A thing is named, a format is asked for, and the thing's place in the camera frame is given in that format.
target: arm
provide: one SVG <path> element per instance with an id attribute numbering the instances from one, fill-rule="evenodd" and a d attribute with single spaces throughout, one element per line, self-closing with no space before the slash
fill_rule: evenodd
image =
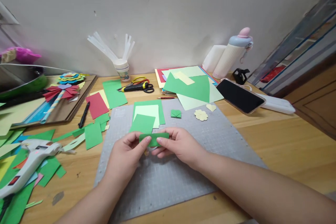
<path id="1" fill-rule="evenodd" d="M 56 223 L 107 223 L 122 192 L 133 176 L 151 137 L 139 142 L 140 132 L 132 132 L 113 146 L 105 175 L 81 201 Z"/>
<path id="2" fill-rule="evenodd" d="M 207 152 L 186 130 L 166 128 L 171 139 L 152 151 L 175 153 L 261 223 L 336 223 L 336 203 L 278 173 Z"/>

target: gray cutting mat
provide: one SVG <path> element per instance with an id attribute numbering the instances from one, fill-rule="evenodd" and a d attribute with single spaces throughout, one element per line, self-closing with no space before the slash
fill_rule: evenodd
<path id="1" fill-rule="evenodd" d="M 182 127 L 208 151 L 267 168 L 235 127 L 217 108 L 211 112 L 206 106 L 198 107 L 209 115 L 207 121 L 196 119 L 196 109 L 185 111 L 178 99 L 162 101 L 165 127 Z M 179 109 L 182 118 L 171 118 L 170 111 Z M 128 133 L 133 117 L 133 105 L 112 110 L 94 186 L 102 179 L 115 141 Z M 110 223 L 118 223 L 149 212 L 166 208 L 218 188 L 197 171 L 192 170 L 175 156 L 159 159 L 152 155 L 140 159 L 140 166 L 117 203 Z"/>

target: desk surface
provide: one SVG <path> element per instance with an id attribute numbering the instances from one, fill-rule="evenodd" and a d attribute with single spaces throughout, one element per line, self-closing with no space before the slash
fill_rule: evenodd
<path id="1" fill-rule="evenodd" d="M 155 74 L 146 74 L 155 92 L 126 93 L 128 104 L 138 101 L 154 100 L 161 97 Z M 99 78 L 90 93 L 103 89 L 102 83 L 119 77 Z M 39 126 L 28 129 L 25 134 L 37 134 L 56 129 L 54 137 L 75 130 L 83 114 L 83 103 L 75 118 L 68 124 Z M 237 128 L 252 149 L 261 157 L 269 169 L 291 177 L 323 193 L 336 191 L 336 142 L 296 115 L 286 115 L 266 109 L 258 109 L 252 115 L 244 115 L 226 101 L 217 101 L 216 105 Z M 87 116 L 85 125 L 93 120 Z M 61 140 L 63 145 L 74 138 Z M 85 144 L 77 147 L 76 155 L 57 155 L 64 166 L 63 178 L 54 176 L 43 188 L 35 187 L 29 202 L 43 200 L 37 206 L 25 211 L 21 223 L 53 223 L 74 206 L 92 188 L 103 144 L 90 150 Z M 64 192 L 64 197 L 52 205 L 53 197 Z M 177 204 L 127 223 L 240 223 L 249 218 L 242 209 L 224 193 L 215 192 Z"/>

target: yellow paper heart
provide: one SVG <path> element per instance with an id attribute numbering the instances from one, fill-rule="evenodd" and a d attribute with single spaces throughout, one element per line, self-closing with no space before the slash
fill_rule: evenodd
<path id="1" fill-rule="evenodd" d="M 211 112 L 213 112 L 213 111 L 216 109 L 216 106 L 215 106 L 215 105 L 212 105 L 212 104 L 207 104 L 206 107 L 207 107 Z"/>
<path id="2" fill-rule="evenodd" d="M 195 114 L 196 118 L 200 121 L 206 121 L 208 119 L 208 115 L 206 114 L 205 111 L 196 110 L 194 114 Z"/>

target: pen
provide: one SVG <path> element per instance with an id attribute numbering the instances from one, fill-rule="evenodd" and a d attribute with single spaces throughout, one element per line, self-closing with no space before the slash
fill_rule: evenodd
<path id="1" fill-rule="evenodd" d="M 175 99 L 175 97 L 158 97 L 157 99 L 163 100 L 163 99 Z"/>
<path id="2" fill-rule="evenodd" d="M 82 115 L 82 118 L 80 119 L 80 123 L 78 124 L 79 128 L 83 128 L 84 123 L 85 123 L 85 119 L 86 119 L 86 115 L 89 111 L 89 107 L 90 107 L 90 102 L 87 103 L 85 109 L 84 109 L 84 113 Z"/>

